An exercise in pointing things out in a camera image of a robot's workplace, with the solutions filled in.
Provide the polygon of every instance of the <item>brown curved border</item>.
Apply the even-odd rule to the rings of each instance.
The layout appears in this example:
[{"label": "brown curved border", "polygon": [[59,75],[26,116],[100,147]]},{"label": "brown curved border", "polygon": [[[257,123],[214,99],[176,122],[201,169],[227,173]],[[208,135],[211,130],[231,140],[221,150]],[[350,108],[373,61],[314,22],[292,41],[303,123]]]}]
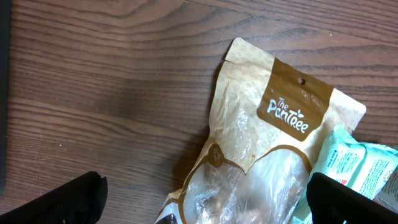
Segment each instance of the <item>brown curved border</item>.
[{"label": "brown curved border", "polygon": [[[209,153],[211,152],[211,148],[213,148],[213,149],[214,149],[214,148],[220,149],[220,147],[218,146],[217,143],[213,143],[209,148],[210,148],[210,149],[209,149],[209,151],[208,151],[208,154],[205,155],[205,156],[203,156],[203,158],[201,159],[201,161],[200,161],[200,162],[195,166],[195,168],[188,174],[187,178],[185,179],[184,185],[183,185],[183,187],[182,187],[182,191],[181,191],[180,196],[178,197],[178,199],[176,199],[176,198],[170,198],[170,199],[168,199],[168,201],[164,204],[164,206],[163,206],[162,209],[160,210],[159,214],[161,214],[161,213],[163,212],[163,210],[164,210],[164,208],[165,208],[166,206],[168,206],[170,203],[173,203],[173,202],[174,202],[174,203],[177,203],[177,205],[178,205],[178,211],[179,211],[179,213],[180,213],[180,218],[181,218],[182,223],[185,223],[185,224],[187,223],[187,221],[185,220],[185,215],[184,215],[184,211],[183,211],[183,203],[184,203],[185,195],[187,194],[187,188],[188,188],[188,185],[189,185],[189,183],[190,183],[190,181],[191,181],[191,178],[192,178],[192,176],[195,174],[195,172],[197,171],[197,169],[199,169],[199,167],[200,167],[201,165],[205,164],[206,162],[210,162],[211,159],[210,159]],[[290,145],[279,145],[279,146],[273,147],[270,151],[268,151],[268,152],[265,153],[263,156],[261,156],[259,159],[257,159],[256,161],[254,161],[254,162],[253,162],[253,165],[248,169],[248,172],[249,172],[249,170],[255,165],[255,163],[256,163],[257,161],[259,161],[260,159],[266,157],[266,156],[267,156],[268,154],[270,154],[271,152],[274,152],[274,151],[276,151],[276,150],[278,150],[278,149],[288,149],[288,150],[290,150],[290,151],[296,153],[296,154],[297,154],[298,156],[300,156],[301,159],[303,160],[304,167],[305,167],[305,169],[307,170],[307,172],[308,172],[308,173],[311,172],[312,167],[311,167],[310,161],[308,160],[307,155],[305,155],[304,152],[302,152],[300,149],[297,149],[296,147],[290,146]],[[236,168],[238,168],[238,169],[241,169],[242,172],[244,173],[244,175],[246,175],[246,173],[244,172],[244,170],[243,170],[242,167],[240,167],[239,165],[237,165],[235,162],[226,159],[226,158],[223,156],[223,153],[222,153],[222,150],[221,150],[221,149],[220,149],[220,151],[221,151],[221,154],[222,154],[222,158],[221,158],[221,161],[222,161],[222,162],[221,162],[221,164],[222,164],[222,163],[226,163],[226,164],[229,164],[229,165],[231,165],[231,166],[233,166],[233,167],[236,167]]]}]

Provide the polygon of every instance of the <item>wooden table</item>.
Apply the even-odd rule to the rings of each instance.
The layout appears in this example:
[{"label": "wooden table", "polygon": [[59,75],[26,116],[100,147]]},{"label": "wooden table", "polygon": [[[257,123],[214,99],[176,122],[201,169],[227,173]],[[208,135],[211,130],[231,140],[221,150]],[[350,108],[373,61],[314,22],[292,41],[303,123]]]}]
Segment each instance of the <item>wooden table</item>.
[{"label": "wooden table", "polygon": [[0,212],[95,170],[100,223],[153,223],[207,139],[235,37],[364,103],[355,136],[393,145],[397,21],[389,0],[13,0]]}]

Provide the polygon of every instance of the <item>wood grain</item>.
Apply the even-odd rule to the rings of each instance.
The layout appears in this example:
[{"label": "wood grain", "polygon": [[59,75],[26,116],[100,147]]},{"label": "wood grain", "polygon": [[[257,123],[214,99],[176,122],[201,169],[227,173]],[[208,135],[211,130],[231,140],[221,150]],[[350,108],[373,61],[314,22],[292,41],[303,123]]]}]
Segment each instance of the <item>wood grain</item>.
[{"label": "wood grain", "polygon": [[207,139],[235,37],[364,103],[355,136],[393,145],[397,21],[388,0],[13,0],[0,212],[95,170],[100,223],[153,223]]}]

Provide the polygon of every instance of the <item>teal packet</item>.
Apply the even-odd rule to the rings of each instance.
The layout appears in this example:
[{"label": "teal packet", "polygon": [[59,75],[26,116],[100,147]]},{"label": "teal packet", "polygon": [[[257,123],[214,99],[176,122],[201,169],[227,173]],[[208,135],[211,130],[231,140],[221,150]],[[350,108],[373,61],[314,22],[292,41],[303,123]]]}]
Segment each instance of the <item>teal packet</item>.
[{"label": "teal packet", "polygon": [[[323,143],[310,179],[314,172],[321,172],[372,200],[397,166],[397,150],[380,144],[357,142],[344,127],[336,126]],[[312,223],[306,194],[298,201],[290,223]]]}]

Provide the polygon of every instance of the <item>brown and white package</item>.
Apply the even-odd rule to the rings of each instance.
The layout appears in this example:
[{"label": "brown and white package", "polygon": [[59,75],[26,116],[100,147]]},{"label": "brown and white package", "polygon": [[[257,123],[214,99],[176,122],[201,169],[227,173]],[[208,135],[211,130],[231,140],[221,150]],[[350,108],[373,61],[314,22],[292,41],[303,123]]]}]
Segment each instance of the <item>brown and white package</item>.
[{"label": "brown and white package", "polygon": [[217,79],[210,135],[156,223],[287,223],[323,140],[361,103],[237,38]]}]

